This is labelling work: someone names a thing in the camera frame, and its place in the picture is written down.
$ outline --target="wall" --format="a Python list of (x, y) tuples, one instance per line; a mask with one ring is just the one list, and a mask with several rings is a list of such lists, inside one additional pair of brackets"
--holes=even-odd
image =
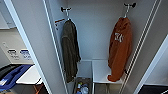
[(134, 91), (136, 90), (136, 88), (140, 90), (141, 86), (143, 85), (142, 84), (138, 87), (141, 78), (145, 74), (148, 66), (150, 65), (159, 47), (161, 46), (161, 43), (168, 33), (167, 4), (167, 0), (157, 0), (156, 6), (159, 5), (159, 7), (156, 11), (156, 14), (154, 14), (154, 19), (152, 20), (149, 29), (147, 30), (147, 35), (145, 36), (143, 46), (140, 49), (141, 51), (138, 53), (135, 65), (132, 69), (132, 72), (130, 73), (126, 87), (124, 88), (124, 94), (138, 93)]
[(44, 0), (7, 0), (7, 7), (50, 94), (66, 94)]
[[(32, 60), (25, 60), (23, 55), (20, 54), (21, 50), (25, 50), (27, 48), (17, 28), (0, 30), (0, 47), (12, 64), (33, 64)], [(16, 50), (19, 60), (15, 60), (10, 56), (10, 54), (7, 52), (9, 49)]]
[(145, 81), (145, 85), (163, 85), (163, 86), (168, 86), (168, 47), (165, 48), (163, 54), (160, 54), (160, 58), (158, 60), (155, 60), (155, 57), (153, 62), (156, 62), (157, 64), (155, 65), (154, 69), (150, 73), (149, 77)]
[(0, 48), (0, 68), (3, 66), (6, 66), (10, 64), (9, 59), (6, 57), (5, 53), (3, 50)]
[(71, 20), (78, 32), (82, 60), (108, 59), (112, 30), (121, 17), (123, 0), (69, 0)]

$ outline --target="jacket sleeve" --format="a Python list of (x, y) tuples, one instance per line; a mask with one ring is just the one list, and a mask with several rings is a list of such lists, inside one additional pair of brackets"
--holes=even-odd
[(111, 34), (111, 38), (110, 38), (110, 45), (109, 45), (109, 58), (108, 58), (108, 66), (111, 68), (112, 64), (113, 64), (113, 52), (112, 52), (112, 46), (113, 46), (113, 42), (115, 39), (115, 32), (116, 32), (116, 26), (113, 29), (113, 32)]
[(68, 39), (62, 38), (62, 52), (63, 52), (63, 61), (64, 61), (64, 71), (66, 72), (66, 81), (70, 82), (71, 79), (71, 71), (70, 71), (70, 57), (69, 57), (69, 47), (68, 47)]

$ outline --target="open locker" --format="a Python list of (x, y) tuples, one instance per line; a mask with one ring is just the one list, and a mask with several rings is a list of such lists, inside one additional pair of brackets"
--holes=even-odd
[[(71, 8), (69, 11), (69, 18), (75, 23), (77, 28), (79, 50), (82, 58), (81, 62), (78, 63), (79, 70), (77, 77), (92, 78), (93, 61), (108, 60), (110, 36), (118, 18), (123, 17), (126, 12), (127, 8), (124, 6), (124, 3), (136, 3), (136, 7), (130, 8), (129, 12), (127, 13), (127, 17), (131, 21), (133, 31), (132, 54), (129, 57), (126, 65), (127, 74), (123, 74), (121, 78), (122, 82), (119, 85), (117, 84), (115, 86), (115, 84), (109, 84), (109, 88), (111, 89), (110, 93), (114, 93), (112, 91), (115, 89), (117, 89), (117, 92), (121, 94), (135, 93), (134, 91), (138, 86), (144, 72), (146, 71), (146, 68), (148, 67), (146, 66), (142, 70), (137, 68), (139, 66), (143, 67), (141, 58), (144, 58), (143, 56), (146, 54), (146, 49), (143, 48), (146, 47), (144, 46), (144, 41), (147, 44), (150, 44), (150, 41), (146, 41), (146, 38), (152, 38), (151, 36), (148, 37), (148, 30), (152, 26), (153, 19), (155, 19), (154, 17), (157, 14), (156, 11), (158, 6), (160, 6), (160, 2), (163, 2), (164, 0), (11, 1), (12, 2), (6, 2), (6, 4), (8, 6), (10, 6), (11, 3), (13, 4), (14, 9), (17, 11), (18, 18), (21, 21), (18, 24), (17, 20), (14, 20), (15, 24), (18, 26), (24, 42), (28, 42), (26, 44), (28, 49), (30, 49), (30, 51), (33, 50), (30, 53), (36, 53), (36, 55), (34, 55), (36, 58), (32, 59), (36, 61), (35, 63), (37, 63), (37, 65), (39, 65), (39, 69), (42, 69), (42, 79), (44, 80), (47, 90), (49, 93), (54, 94), (58, 93), (58, 91), (61, 94), (71, 94), (74, 87), (74, 82), (66, 83), (65, 80), (66, 74), (64, 72), (62, 57), (61, 34), (63, 24), (68, 17), (66, 12), (61, 11), (61, 7)], [(41, 52), (39, 52), (39, 48), (40, 50), (43, 49), (44, 53), (46, 52), (46, 54), (41, 54)], [(97, 84), (95, 89), (100, 88), (101, 86)]]

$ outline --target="gray jacket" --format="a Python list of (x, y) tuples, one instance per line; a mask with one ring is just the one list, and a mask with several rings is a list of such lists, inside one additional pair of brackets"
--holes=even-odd
[(74, 77), (76, 77), (78, 71), (77, 62), (81, 60), (77, 42), (76, 27), (71, 20), (66, 21), (63, 26), (62, 52), (66, 80), (67, 82), (71, 82)]

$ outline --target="hanger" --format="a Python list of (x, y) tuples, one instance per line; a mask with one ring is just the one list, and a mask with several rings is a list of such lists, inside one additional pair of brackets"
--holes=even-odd
[(126, 11), (125, 16), (124, 16), (124, 18), (126, 18), (130, 7), (134, 8), (136, 6), (136, 3), (133, 3), (133, 4), (125, 4), (124, 3), (124, 5), (127, 6), (127, 11)]
[(63, 12), (64, 10), (66, 11), (68, 20), (71, 20), (71, 19), (69, 18), (69, 12), (68, 12), (68, 10), (71, 10), (71, 8), (66, 8), (66, 9), (64, 9), (63, 7), (61, 7), (61, 11)]
[(127, 17), (127, 13), (128, 13), (128, 11), (129, 11), (129, 7), (130, 7), (130, 5), (128, 4), (127, 11), (126, 11), (126, 13), (125, 13), (124, 18), (126, 18), (126, 17)]
[(69, 20), (69, 12), (68, 12), (68, 9), (66, 8), (66, 14), (67, 14), (67, 17), (68, 17), (68, 20)]

